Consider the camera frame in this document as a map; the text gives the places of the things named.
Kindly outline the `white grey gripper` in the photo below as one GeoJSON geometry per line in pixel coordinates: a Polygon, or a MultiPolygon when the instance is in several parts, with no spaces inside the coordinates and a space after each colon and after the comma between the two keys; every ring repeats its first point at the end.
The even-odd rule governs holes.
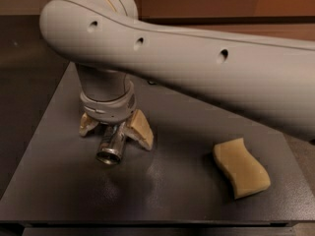
{"type": "Polygon", "coordinates": [[[85,137],[93,130],[98,122],[105,124],[126,122],[126,135],[139,143],[146,150],[151,150],[154,143],[154,135],[145,114],[136,109],[137,99],[134,84],[130,83],[129,89],[117,99],[99,101],[88,98],[81,92],[80,100],[84,113],[81,117],[79,134],[85,137]]]}

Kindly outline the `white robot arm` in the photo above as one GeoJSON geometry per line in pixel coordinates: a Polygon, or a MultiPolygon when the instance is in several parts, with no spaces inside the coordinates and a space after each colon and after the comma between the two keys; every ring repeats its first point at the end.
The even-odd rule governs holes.
{"type": "Polygon", "coordinates": [[[311,41],[152,25],[139,21],[134,0],[52,0],[39,26],[48,45],[77,65],[84,132],[133,113],[132,74],[315,140],[311,41]]]}

